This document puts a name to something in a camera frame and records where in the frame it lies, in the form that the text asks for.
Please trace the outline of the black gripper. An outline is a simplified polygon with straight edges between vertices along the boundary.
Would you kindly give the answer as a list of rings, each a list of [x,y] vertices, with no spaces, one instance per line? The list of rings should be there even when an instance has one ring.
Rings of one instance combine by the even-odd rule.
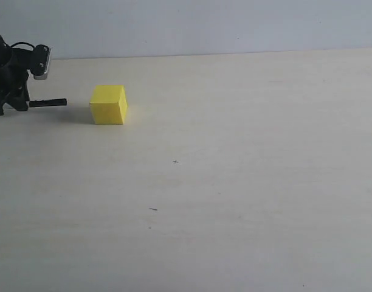
[[[3,106],[5,95],[13,88],[20,77],[18,71],[22,69],[13,49],[4,41],[0,35],[0,116],[4,115]],[[10,92],[6,103],[17,111],[28,111],[29,93],[27,88],[19,88]]]

